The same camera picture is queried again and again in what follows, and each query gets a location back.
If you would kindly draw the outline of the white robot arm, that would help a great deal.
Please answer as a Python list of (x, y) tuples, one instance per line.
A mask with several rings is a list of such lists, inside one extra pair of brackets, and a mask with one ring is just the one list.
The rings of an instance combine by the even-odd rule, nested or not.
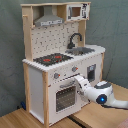
[(83, 76), (75, 76), (75, 82), (78, 87), (78, 94), (83, 101), (100, 104), (105, 108), (116, 108), (128, 110), (128, 101), (116, 100), (113, 93), (113, 87), (109, 82), (101, 81), (92, 86)]

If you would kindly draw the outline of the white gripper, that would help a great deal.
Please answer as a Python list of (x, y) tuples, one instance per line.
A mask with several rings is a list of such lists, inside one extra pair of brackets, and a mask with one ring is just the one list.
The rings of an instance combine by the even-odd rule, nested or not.
[(92, 88), (89, 81), (81, 75), (75, 76), (74, 79), (77, 84), (77, 90), (79, 95), (82, 98), (87, 98), (89, 90)]

